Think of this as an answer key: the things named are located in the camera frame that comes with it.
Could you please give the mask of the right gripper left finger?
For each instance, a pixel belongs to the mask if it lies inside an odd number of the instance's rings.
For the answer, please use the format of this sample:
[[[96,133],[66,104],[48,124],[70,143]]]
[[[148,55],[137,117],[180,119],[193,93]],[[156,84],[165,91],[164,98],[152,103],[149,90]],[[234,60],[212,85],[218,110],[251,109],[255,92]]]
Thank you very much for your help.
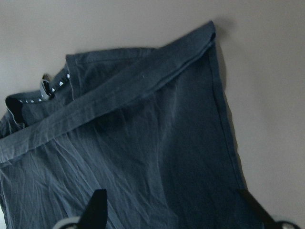
[[[79,229],[105,229],[107,224],[107,190],[94,191],[86,209],[81,215]]]

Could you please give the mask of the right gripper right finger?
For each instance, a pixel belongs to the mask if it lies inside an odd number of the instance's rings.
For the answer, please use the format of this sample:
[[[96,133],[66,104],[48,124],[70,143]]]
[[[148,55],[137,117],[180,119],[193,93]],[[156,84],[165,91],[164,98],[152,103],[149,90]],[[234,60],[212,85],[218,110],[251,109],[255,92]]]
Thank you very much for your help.
[[[261,204],[253,197],[246,189],[238,190],[241,197],[246,201],[251,211],[263,223],[265,229],[277,229],[276,221],[270,214],[261,206]]]

